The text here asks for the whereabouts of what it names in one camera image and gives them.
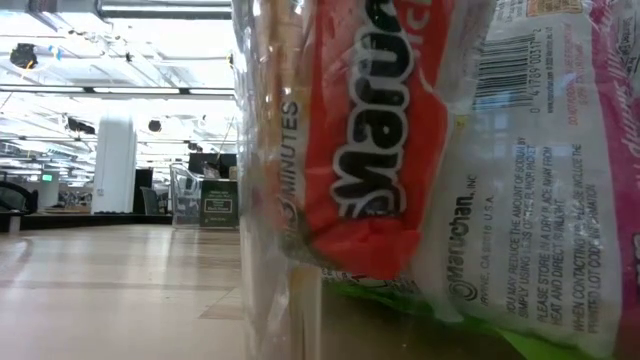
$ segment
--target instant noodle package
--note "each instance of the instant noodle package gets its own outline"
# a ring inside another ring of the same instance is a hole
[[[640,358],[639,5],[234,1],[250,358]]]

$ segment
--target chair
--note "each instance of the chair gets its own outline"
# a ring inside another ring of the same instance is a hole
[[[169,192],[173,226],[197,227],[200,224],[200,194],[204,176],[194,174],[182,164],[172,164]]]
[[[20,219],[38,210],[38,194],[20,185],[0,181],[0,232],[18,232]]]
[[[160,203],[155,190],[144,186],[141,186],[140,190],[142,190],[142,197],[144,198],[144,214],[160,215]]]

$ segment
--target ceiling beam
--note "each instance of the ceiling beam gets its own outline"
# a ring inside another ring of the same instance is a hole
[[[141,52],[139,52],[139,51],[138,51],[138,49],[137,49],[137,48],[136,48],[132,43],[127,42],[126,44],[127,44],[127,46],[128,46],[128,48],[129,48],[129,49],[133,49],[133,51],[134,51],[134,55],[135,55],[135,57],[133,58],[133,60],[134,60],[134,61],[136,60],[136,57],[138,58],[138,60],[142,59],[142,62],[144,62],[145,64],[147,64],[147,65],[149,65],[149,66],[151,66],[151,67],[153,67],[153,69],[154,69],[155,71],[157,71],[157,72],[162,76],[162,78],[165,80],[165,83],[166,83],[167,85],[169,85],[169,86],[174,86],[174,87],[175,87],[175,86],[179,86],[179,85],[177,85],[176,83],[174,83],[174,82],[171,80],[171,77],[170,77],[169,75],[164,74],[164,73],[162,72],[162,70],[158,69],[158,68],[156,67],[155,63],[152,63],[151,61],[149,61],[149,59],[147,59],[147,58],[144,56],[144,54],[142,54]],[[153,56],[153,58],[154,58],[154,59],[160,59],[160,60],[158,60],[158,61],[162,61],[162,60],[163,60],[163,59],[162,59],[162,55],[160,55],[160,53],[158,53],[158,52],[156,51],[156,49],[155,49],[155,48],[153,48],[153,47],[149,46],[149,50],[151,50],[151,51],[152,51],[152,54],[151,54],[151,55]],[[182,77],[181,77],[181,76],[180,76],[180,75],[175,71],[175,69],[173,69],[172,67],[169,67],[169,72],[170,72],[173,76],[175,76],[175,77],[176,77],[180,82],[182,82],[182,83],[184,83],[184,84],[187,84],[187,86],[189,86],[189,83],[188,83],[188,82],[186,82],[186,81],[184,81],[184,79],[182,79]]]
[[[178,84],[176,84],[169,76],[167,76],[162,71],[160,71],[160,69],[155,67],[155,65],[153,65],[140,52],[131,48],[130,48],[130,51],[131,51],[131,54],[133,55],[133,58],[130,62],[126,61],[126,63],[129,66],[133,67],[134,69],[139,71],[141,74],[143,74],[145,77],[149,78],[157,86],[170,86],[170,87],[178,86]]]
[[[103,0],[98,14],[106,19],[231,20],[231,1],[204,3],[149,3]]]
[[[62,95],[72,98],[235,100],[233,88],[81,87],[0,84],[0,92]]]
[[[33,39],[35,39],[35,37],[24,37],[23,40],[18,41],[18,42],[30,42]],[[136,43],[133,42],[129,42],[130,46],[135,46]],[[154,51],[154,53],[158,53],[158,50],[156,48],[152,49]],[[61,61],[66,62],[66,61],[70,61],[70,62],[95,62],[95,61],[108,61],[108,58],[104,58],[102,56],[83,56],[83,57],[78,57],[78,56],[69,56],[69,55],[62,55]],[[11,53],[9,52],[2,52],[0,51],[0,59],[4,59],[4,60],[8,60],[9,56],[11,55]],[[49,60],[54,60],[55,55],[48,53],[48,54],[38,54],[38,59],[46,59],[47,61]],[[171,65],[190,65],[190,64],[198,64],[198,63],[202,63],[202,64],[210,64],[212,61],[224,61],[225,63],[229,61],[229,56],[228,55],[220,55],[220,56],[200,56],[200,57],[164,57],[161,56],[159,53],[158,55],[146,55],[146,56],[142,56],[143,58],[145,58],[146,60],[149,60],[150,62],[153,62],[155,65],[164,65],[164,66],[171,66]],[[111,55],[110,56],[111,59],[121,59],[124,60],[126,58],[126,56],[124,55]]]
[[[41,142],[54,142],[54,143],[73,143],[73,142],[86,142],[86,143],[96,143],[98,142],[98,137],[77,137],[77,138],[66,138],[66,137],[44,137],[44,136],[5,136],[0,135],[0,141],[41,141]],[[138,143],[143,144],[189,144],[189,143],[203,143],[203,144],[213,144],[213,145],[234,145],[235,141],[233,139],[222,141],[222,140],[194,140],[194,139],[185,139],[185,140],[162,140],[162,139],[145,139],[138,138]]]
[[[2,65],[0,63],[0,71],[4,71],[6,72],[7,75],[11,75],[14,77],[19,78],[22,81],[26,81],[27,83],[31,84],[31,85],[40,85],[41,82],[36,80],[34,78],[35,76],[44,76],[44,77],[50,77],[50,78],[55,78],[57,79],[57,81],[60,82],[60,84],[64,84],[66,81],[64,81],[63,78],[61,78],[59,75],[54,74],[53,72],[49,71],[48,69],[44,70],[44,71],[27,71],[27,70],[18,70],[20,68],[13,68],[12,67],[7,67],[5,65]]]

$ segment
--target ceiling light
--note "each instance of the ceiling light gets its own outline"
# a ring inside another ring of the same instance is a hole
[[[2,170],[4,172],[6,172],[7,174],[14,174],[14,175],[40,175],[41,171],[40,170],[12,170],[12,169],[6,169],[6,170]]]
[[[42,169],[42,165],[39,163],[32,163],[32,162],[24,162],[24,163],[20,163],[20,165],[16,165],[19,166],[21,168],[24,169]]]
[[[23,167],[23,166],[22,166],[22,163],[21,163],[20,161],[17,161],[17,160],[15,160],[15,159],[10,159],[10,158],[9,158],[9,159],[0,159],[0,163],[1,163],[3,166]]]
[[[173,88],[94,88],[97,93],[109,94],[179,94],[179,89]]]
[[[84,170],[73,170],[73,175],[74,176],[93,176],[93,172],[92,171],[84,171]]]
[[[84,89],[77,86],[20,86],[0,85],[0,91],[10,92],[55,92],[55,93],[81,93]]]
[[[233,89],[189,89],[192,95],[235,95]]]
[[[67,165],[67,164],[61,164],[61,163],[56,163],[56,162],[48,162],[48,163],[47,163],[47,166],[55,166],[55,167],[58,167],[58,168],[66,168],[66,167],[69,167],[70,165]]]
[[[231,7],[227,6],[118,6],[103,5],[102,11],[144,11],[144,12],[175,12],[177,10],[184,12],[231,12]]]

